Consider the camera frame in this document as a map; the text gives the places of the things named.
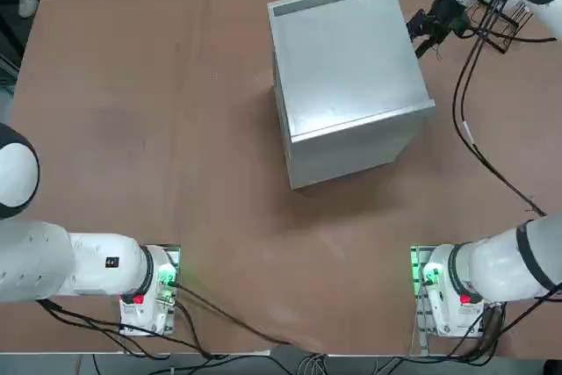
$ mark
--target black cable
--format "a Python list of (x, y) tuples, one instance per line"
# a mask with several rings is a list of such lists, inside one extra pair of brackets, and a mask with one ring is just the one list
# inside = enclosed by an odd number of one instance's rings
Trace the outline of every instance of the black cable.
[(91, 360), (94, 361), (94, 369), (96, 370), (96, 374), (97, 375), (102, 375), (102, 372), (99, 371), (99, 368), (97, 367), (97, 361), (96, 361), (96, 355), (91, 355)]
[(427, 359), (431, 359), (431, 360), (413, 360), (413, 359), (409, 359), (407, 357), (401, 357), (400, 359), (402, 361), (411, 362), (413, 364), (440, 364), (441, 362), (445, 362), (445, 361), (449, 361), (449, 360), (459, 360), (459, 358), (462, 358), (462, 356), (461, 357), (454, 357), (453, 355), (458, 350), (458, 348), (460, 348), (460, 346), (465, 342), (465, 340), (468, 338), (468, 336), (470, 335), (472, 330), (476, 327), (476, 325), (480, 323), (482, 318), (484, 318), (484, 313), (480, 314), (478, 316), (478, 318), (476, 318), (476, 320), (474, 320), (474, 322), (471, 324), (471, 326), (466, 330), (465, 335), (463, 335), (461, 337), (461, 339), (457, 343), (457, 345), (447, 355), (445, 355), (443, 357), (427, 357)]
[[(475, 27), (471, 27), (471, 30), (474, 31), (474, 33), (480, 34), (480, 31), (478, 28)], [(507, 35), (507, 34), (502, 34), (500, 32), (496, 32), (496, 31), (488, 31), (490, 34), (492, 34), (495, 37), (498, 37), (500, 39), (507, 39), (507, 40), (513, 40), (513, 41), (520, 41), (522, 43), (536, 43), (536, 44), (540, 44), (540, 43), (552, 43), (553, 41), (557, 41), (558, 39), (554, 38), (554, 37), (548, 37), (545, 39), (527, 39), (524, 37), (515, 37), (512, 35)]]
[(555, 285), (548, 293), (546, 293), (543, 297), (538, 299), (533, 305), (529, 306), (526, 311), (522, 312), (517, 318), (515, 318), (509, 325), (507, 325), (498, 335), (500, 338), (502, 335), (506, 334), (511, 328), (517, 325), (521, 320), (524, 320), (531, 314), (535, 309), (539, 306), (543, 305), (543, 303), (549, 299), (552, 295), (556, 294), (558, 291), (562, 289), (562, 283)]
[(135, 327), (134, 325), (130, 325), (130, 324), (123, 324), (123, 323), (117, 323), (117, 322), (110, 322), (110, 321), (101, 321), (98, 320), (96, 318), (91, 318), (87, 315), (84, 314), (79, 314), (76, 312), (70, 312), (67, 311), (66, 309), (64, 309), (62, 306), (57, 305), (56, 303), (54, 303), (51, 300), (48, 299), (43, 299), (43, 300), (37, 300), (38, 303), (40, 303), (41, 306), (43, 306), (43, 308), (48, 308), (54, 312), (57, 312), (59, 314), (64, 314), (73, 318), (77, 318), (79, 320), (82, 321), (86, 321), (86, 322), (93, 322), (94, 324), (99, 324), (99, 325), (106, 325), (109, 327), (116, 327), (119, 330), (123, 329), (123, 328), (130, 328), (136, 331), (140, 331), (149, 335), (152, 335), (154, 337), (158, 337), (158, 338), (162, 338), (163, 340), (166, 340), (168, 342), (172, 342), (172, 343), (177, 343), (177, 344), (182, 344), (183, 346), (189, 347), (190, 349), (194, 349), (196, 351), (198, 351), (199, 353), (201, 352), (201, 350), (198, 350), (198, 347), (194, 344), (190, 344), (188, 342), (184, 342), (182, 340), (177, 340), (176, 338), (173, 337), (169, 337), (167, 335), (164, 334), (158, 334), (155, 331), (150, 331), (149, 329), (145, 329), (142, 327)]
[[(66, 320), (66, 319), (62, 318), (60, 315), (56, 314), (56, 313), (55, 313), (53, 310), (51, 310), (51, 309), (48, 309), (48, 308), (46, 308), (46, 307), (43, 307), (43, 309), (45, 309), (45, 310), (46, 310), (51, 316), (53, 316), (53, 318), (55, 318), (57, 321), (60, 321), (60, 322), (62, 322), (62, 323), (64, 323), (64, 324), (66, 324), (66, 325), (69, 325), (69, 326), (72, 326), (72, 327), (78, 327), (78, 328), (85, 328), (85, 329), (88, 329), (88, 330), (91, 330), (91, 331), (97, 331), (97, 332), (100, 332), (100, 333), (106, 335), (110, 340), (112, 340), (112, 342), (114, 342), (115, 344), (117, 344), (125, 353), (127, 353), (128, 355), (131, 355), (132, 357), (140, 357), (140, 358), (147, 357), (147, 358), (149, 358), (149, 359), (151, 359), (151, 360), (167, 360), (167, 359), (169, 359), (169, 357), (171, 356), (171, 355), (168, 355), (168, 356), (166, 356), (166, 357), (157, 357), (157, 356), (151, 355), (151, 354), (148, 353), (146, 350), (144, 350), (133, 338), (128, 337), (128, 336), (126, 336), (126, 335), (123, 335), (123, 334), (121, 334), (119, 331), (114, 331), (114, 330), (110, 330), (110, 329), (106, 329), (106, 328), (100, 328), (100, 327), (96, 326), (95, 324), (93, 324), (93, 323), (91, 323), (91, 322), (89, 322), (89, 321), (86, 321), (86, 320), (81, 320), (81, 321), (83, 321), (84, 323), (86, 323), (86, 324), (88, 324), (88, 325), (83, 325), (83, 324), (80, 324), (80, 323), (78, 323), (78, 322), (69, 321), (69, 320)], [(114, 334), (114, 335), (117, 335), (117, 336), (119, 336), (119, 337), (121, 337), (121, 338), (123, 338), (123, 339), (125, 339), (125, 340), (128, 340), (129, 342), (131, 342), (132, 344), (134, 344), (134, 345), (137, 347), (137, 349), (140, 350), (140, 352), (141, 352), (142, 354), (139, 355), (139, 354), (133, 352), (132, 350), (130, 350), (129, 348), (127, 348), (127, 347), (125, 346), (125, 344), (123, 344), (123, 343), (120, 342), (119, 340), (117, 340), (117, 339), (113, 338), (112, 336), (110, 336), (109, 333)]]
[(193, 318), (191, 318), (191, 315), (187, 310), (187, 308), (179, 300), (176, 300), (176, 307), (181, 311), (181, 313), (184, 315), (185, 319), (187, 320), (187, 323), (190, 326), (191, 335), (193, 336), (193, 341), (195, 342), (195, 345), (199, 348), (199, 350), (201, 350), (200, 351), (201, 356), (208, 360), (213, 359), (213, 355), (208, 351), (206, 351), (205, 349), (203, 349), (203, 346), (199, 341), (197, 331), (195, 330), (195, 324), (193, 323)]
[(180, 289), (186, 293), (188, 293), (189, 295), (191, 295), (192, 297), (196, 298), (197, 300), (203, 302), (205, 305), (207, 305), (208, 307), (210, 307), (212, 310), (218, 312), (219, 314), (221, 314), (222, 316), (226, 317), (227, 319), (229, 319), (231, 322), (233, 322), (234, 324), (238, 325), (239, 327), (245, 328), (247, 331), (262, 337), (262, 339), (267, 340), (268, 342), (271, 343), (275, 343), (275, 344), (285, 344), (288, 345), (290, 344), (289, 342), (286, 342), (284, 340), (279, 340), (275, 337), (272, 337), (270, 335), (267, 335), (265, 333), (262, 333), (261, 331), (250, 327), (247, 323), (239, 320), (238, 318), (233, 317), (231, 314), (228, 314), (227, 312), (223, 311), (222, 309), (220, 309), (218, 306), (215, 306), (213, 303), (211, 303), (209, 300), (203, 298), (202, 296), (200, 296), (199, 294), (195, 293), (194, 291), (188, 289), (187, 287), (184, 287), (182, 285), (180, 285), (179, 283), (170, 283), (169, 285), (176, 287), (177, 289)]
[[(500, 7), (500, 11), (498, 13), (495, 13), (496, 7), (498, 5), (501, 5)], [(505, 2), (500, 2), (498, 0), (493, 0), (491, 2), (491, 4), (488, 6), (485, 16), (483, 17), (483, 20), (481, 21), (482, 24), (479, 26), (479, 32), (482, 31), (483, 35), (487, 37), (487, 34), (489, 32), (489, 30), (494, 26), (495, 22), (498, 20), (498, 18), (500, 17), (500, 13), (503, 10), (503, 5), (505, 5)], [(463, 68), (461, 69), (460, 75), (457, 79), (457, 84), (455, 86), (455, 91), (453, 94), (453, 100), (452, 100), (452, 118), (453, 118), (453, 124), (455, 127), (455, 132), (457, 133), (458, 137), (460, 138), (460, 140), (463, 142), (463, 144), (465, 145), (465, 147), (477, 158), (477, 160), (479, 160), (479, 162), (486, 168), (488, 169), (493, 175), (495, 175), (497, 178), (499, 178), (512, 192), (514, 192), (519, 198), (521, 198), (524, 202), (526, 202), (531, 209), (537, 213), (539, 216), (543, 217), (546, 215), (546, 213), (539, 208), (531, 199), (527, 198), (522, 192), (520, 192), (514, 185), (512, 185), (487, 159), (486, 157), (482, 154), (482, 152), (479, 150), (478, 146), (475, 144), (475, 142), (472, 140), (472, 137), (470, 139), (470, 142), (465, 138), (465, 136), (463, 135), (461, 129), (460, 129), (460, 125), (458, 124), (458, 120), (457, 120), (457, 101), (458, 101), (458, 92), (460, 89), (460, 86), (463, 82), (463, 78), (465, 76), (465, 72), (467, 70), (467, 68), (469, 67), (469, 65), (471, 65), (471, 61), (472, 61), (472, 57), (474, 57), (474, 54), (477, 52), (477, 50), (479, 52), (482, 51), (482, 47), (485, 43), (485, 40), (483, 37), (478, 37), (477, 40), (474, 43), (474, 46), (472, 47), (471, 52), (468, 55), (468, 58), (466, 59), (465, 65), (463, 66)], [(478, 57), (479, 57), (479, 53), (477, 54), (474, 63), (471, 66), (471, 72), (469, 74), (469, 76), (466, 79), (465, 82), (465, 86), (463, 89), (463, 98), (461, 98), (461, 119), (463, 119), (463, 124), (465, 125), (465, 129), (468, 130), (468, 125), (466, 125), (466, 120), (465, 120), (465, 113), (464, 113), (464, 99), (466, 96), (466, 92), (468, 90), (468, 86), (470, 84), (471, 78), (472, 78), (472, 73), (473, 70), (476, 67), (476, 62), (478, 61)]]
[(207, 360), (204, 364), (202, 364), (201, 366), (199, 366), (198, 368), (193, 369), (192, 371), (190, 371), (187, 375), (192, 375), (192, 373), (195, 373), (197, 371), (199, 371), (200, 369), (205, 369), (205, 367), (207, 365), (209, 365), (211, 363), (210, 360)]
[(404, 357), (400, 357), (399, 360), (398, 360), (398, 363), (395, 366), (393, 366), (393, 368), (389, 372), (387, 372), (386, 375), (390, 375), (391, 373), (396, 371), (398, 369), (398, 367), (401, 364), (403, 364), (405, 361), (406, 361), (406, 359)]
[[(280, 369), (283, 370), (284, 373), (286, 373), (287, 375), (293, 375), (291, 373), (291, 371), (289, 371), (287, 368), (285, 368), (278, 360), (276, 360), (275, 358), (271, 357), (271, 356), (260, 356), (260, 355), (244, 355), (244, 356), (237, 356), (237, 357), (233, 357), (232, 359), (228, 359), (222, 362), (216, 362), (214, 364), (208, 364), (207, 362), (205, 362), (205, 364), (200, 364), (197, 366), (184, 366), (184, 367), (179, 367), (179, 368), (174, 368), (174, 372), (178, 372), (178, 371), (191, 371), (191, 370), (196, 370), (196, 371), (202, 371), (204, 369), (209, 369), (209, 368), (216, 368), (218, 366), (222, 366), (224, 364), (230, 364), (236, 360), (242, 360), (242, 359), (248, 359), (248, 358), (261, 358), (261, 359), (268, 359), (271, 362), (273, 362), (274, 364), (276, 364)], [(154, 372), (150, 372), (148, 375), (160, 375), (162, 373), (169, 373), (169, 369), (161, 369), (159, 371), (154, 371)]]
[(396, 359), (397, 357), (391, 357), (389, 359), (388, 362), (386, 362), (385, 364), (383, 364), (380, 368), (373, 368), (371, 375), (376, 375), (379, 372), (382, 372), (389, 364), (391, 364), (392, 362), (394, 362), (394, 359)]

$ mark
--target wire bundle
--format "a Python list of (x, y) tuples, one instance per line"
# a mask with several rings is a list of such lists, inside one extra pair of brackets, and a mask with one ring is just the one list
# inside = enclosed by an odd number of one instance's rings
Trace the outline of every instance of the wire bundle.
[[(187, 292), (193, 298), (197, 299), (200, 303), (202, 303), (207, 309), (213, 310), (214, 312), (216, 312), (216, 313), (220, 314), (221, 316), (227, 318), (228, 320), (230, 320), (234, 324), (238, 325), (239, 327), (247, 329), (247, 331), (249, 331), (249, 332), (251, 332), (255, 335), (260, 336), (264, 340), (267, 340), (267, 341), (275, 343), (275, 344), (289, 344), (286, 341), (278, 340), (275, 337), (272, 337), (270, 335), (266, 335), (265, 333), (249, 326), (247, 323), (233, 317), (231, 314), (223, 311), (218, 306), (215, 306), (209, 300), (203, 298), (199, 294), (195, 293), (194, 291), (192, 291), (192, 290), (190, 290), (190, 289), (188, 289), (188, 288), (186, 288), (186, 287), (184, 287), (180, 284), (172, 283), (170, 285), (173, 285), (176, 288), (178, 288), (178, 289), (180, 289), (184, 292)], [(193, 337), (194, 344), (188, 343), (188, 342), (185, 342), (185, 341), (182, 341), (182, 340), (178, 340), (176, 338), (169, 337), (167, 335), (161, 335), (161, 334), (158, 334), (154, 331), (144, 329), (144, 328), (141, 328), (141, 327), (135, 327), (133, 325), (123, 324), (123, 323), (119, 323), (119, 322), (103, 321), (103, 320), (99, 320), (99, 319), (96, 319), (96, 318), (89, 317), (89, 316), (84, 315), (84, 314), (71, 312), (71, 311), (68, 311), (68, 310), (64, 309), (62, 306), (60, 306), (60, 305), (58, 305), (58, 304), (56, 304), (53, 301), (48, 300), (48, 299), (38, 300), (37, 302), (40, 304), (40, 306), (48, 314), (50, 314), (52, 317), (54, 317), (57, 321), (60, 321), (64, 324), (72, 326), (72, 327), (84, 328), (84, 329), (88, 329), (88, 330), (91, 330), (91, 331), (99, 332), (99, 333), (105, 335), (107, 338), (109, 338), (113, 343), (117, 344), (126, 354), (128, 354), (132, 357), (149, 358), (151, 360), (166, 360), (166, 359), (169, 359), (170, 355), (157, 356), (157, 355), (149, 353), (144, 348), (142, 348), (142, 346), (136, 340), (134, 340), (131, 336), (122, 334), (120, 332), (121, 330), (126, 330), (126, 329), (136, 330), (136, 331), (140, 331), (140, 332), (143, 332), (145, 334), (148, 334), (148, 335), (152, 335), (152, 336), (161, 338), (161, 339), (163, 339), (165, 341), (168, 341), (168, 342), (182, 344), (183, 346), (186, 346), (190, 349), (193, 349), (193, 350), (197, 351), (206, 360), (201, 365), (189, 366), (189, 367), (184, 367), (184, 368), (175, 368), (175, 371), (190, 371), (189, 373), (192, 374), (196, 371), (202, 371), (204, 369), (222, 366), (223, 364), (228, 364), (228, 363), (231, 363), (231, 362), (234, 362), (234, 361), (237, 361), (237, 360), (241, 360), (243, 358), (260, 357), (260, 358), (266, 358), (266, 359), (274, 362), (285, 373), (287, 373), (289, 375), (292, 375), (290, 371), (288, 371), (282, 364), (280, 364), (273, 357), (258, 356), (258, 355), (247, 355), (247, 356), (233, 357), (231, 359), (225, 360), (225, 359), (227, 359), (228, 355), (214, 355), (214, 354), (210, 353), (209, 351), (205, 350), (205, 348), (201, 345), (201, 341), (198, 338), (193, 319), (192, 319), (188, 309), (179, 300), (176, 300), (175, 307), (182, 313), (185, 320), (187, 321), (187, 323), (190, 327), (190, 331), (191, 331), (191, 335)], [(133, 351), (129, 346), (125, 345), (124, 342), (130, 342), (136, 348), (136, 350)], [(99, 374), (99, 368), (97, 367), (96, 358), (95, 358), (94, 355), (92, 355), (92, 358), (94, 360), (94, 367), (96, 369), (96, 372)], [(169, 371), (168, 369), (163, 370), (163, 371), (157, 371), (157, 372), (153, 372), (153, 374), (151, 374), (151, 375), (156, 375), (156, 374), (159, 374), (159, 373), (167, 373), (168, 371)]]
[(328, 375), (326, 369), (326, 355), (320, 353), (313, 353), (302, 358), (297, 369), (297, 375)]

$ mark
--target metal rack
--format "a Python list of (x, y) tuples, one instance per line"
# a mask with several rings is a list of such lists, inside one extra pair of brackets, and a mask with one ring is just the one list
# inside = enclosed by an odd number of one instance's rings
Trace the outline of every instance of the metal rack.
[[(472, 14), (479, 8), (486, 8), (487, 6), (487, 2), (479, 0), (478, 4), (473, 7), (472, 12), (469, 11), (468, 13), (472, 16)], [(527, 8), (527, 6), (523, 2), (519, 2), (515, 5), (515, 8), (510, 15), (506, 15), (505, 13), (500, 15), (500, 18), (495, 26), (503, 25), (503, 27), (500, 30), (494, 28), (494, 31), (499, 32), (501, 35), (515, 37), (523, 29), (523, 27), (527, 25), (532, 17), (533, 13)], [(492, 34), (489, 34), (486, 38), (486, 43), (495, 48), (501, 54), (508, 52), (512, 42), (513, 39), (511, 38), (495, 37)]]

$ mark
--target metal box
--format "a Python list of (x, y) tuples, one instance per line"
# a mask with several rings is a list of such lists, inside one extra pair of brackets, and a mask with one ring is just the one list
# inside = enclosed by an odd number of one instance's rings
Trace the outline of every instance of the metal box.
[(268, 4), (293, 189), (394, 160), (435, 107), (398, 0)]

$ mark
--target box lid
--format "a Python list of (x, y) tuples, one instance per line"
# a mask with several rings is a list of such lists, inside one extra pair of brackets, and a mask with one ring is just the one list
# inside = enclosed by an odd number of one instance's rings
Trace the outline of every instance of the box lid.
[(291, 136), (433, 105), (398, 0), (280, 0), (268, 10)]

